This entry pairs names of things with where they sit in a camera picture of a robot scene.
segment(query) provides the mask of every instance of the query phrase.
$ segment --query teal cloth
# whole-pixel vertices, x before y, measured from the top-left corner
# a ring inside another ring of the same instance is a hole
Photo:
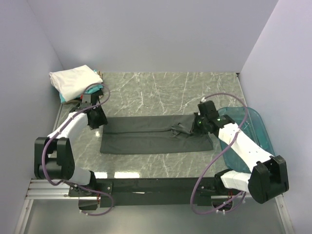
[[[103,86],[100,85],[100,84],[98,84],[98,85],[92,87],[91,89],[88,89],[88,90],[86,91],[86,94],[95,93],[96,91],[100,90],[101,88],[103,88]],[[65,103],[65,102],[66,102],[65,99],[64,99],[64,97],[63,97],[63,95],[62,95],[61,93],[59,93],[59,98],[60,98],[60,102],[61,102],[61,103]]]

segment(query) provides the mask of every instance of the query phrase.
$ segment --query teal plastic bin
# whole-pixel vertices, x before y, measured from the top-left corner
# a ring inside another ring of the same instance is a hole
[[[248,107],[248,117],[246,122],[241,127],[241,130],[249,136],[258,146],[265,151],[275,156],[272,144],[270,142],[267,130],[263,124],[262,118],[257,111]],[[244,107],[224,107],[219,110],[220,115],[228,115],[238,125],[242,122],[245,116]],[[221,149],[225,149],[227,144],[220,140]],[[225,165],[237,172],[251,173],[246,163],[235,153],[234,150],[229,149],[224,155],[223,159]]]

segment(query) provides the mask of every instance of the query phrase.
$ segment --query gray cloth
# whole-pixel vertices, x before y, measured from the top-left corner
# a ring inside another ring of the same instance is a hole
[[[107,119],[100,148],[104,154],[166,154],[213,149],[208,134],[191,133],[194,115]]]

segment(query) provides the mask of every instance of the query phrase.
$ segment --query white folded cloth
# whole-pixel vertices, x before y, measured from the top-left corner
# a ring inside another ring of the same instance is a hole
[[[65,101],[75,99],[88,85],[103,82],[101,77],[87,65],[65,71],[50,72],[49,75],[51,84],[62,94]]]

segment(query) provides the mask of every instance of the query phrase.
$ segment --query table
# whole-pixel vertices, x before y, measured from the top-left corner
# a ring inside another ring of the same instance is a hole
[[[236,73],[104,73],[111,97],[104,104],[107,117],[183,115],[198,111],[201,98],[228,92],[244,98]],[[241,106],[228,96],[213,97],[216,108]],[[57,118],[61,125],[74,104],[64,104]],[[111,155],[99,152],[103,126],[85,127],[72,145],[75,163],[94,171],[97,178],[196,177],[221,151],[219,140],[211,135],[214,149],[157,155]],[[214,176],[226,169],[220,158],[206,173]]]

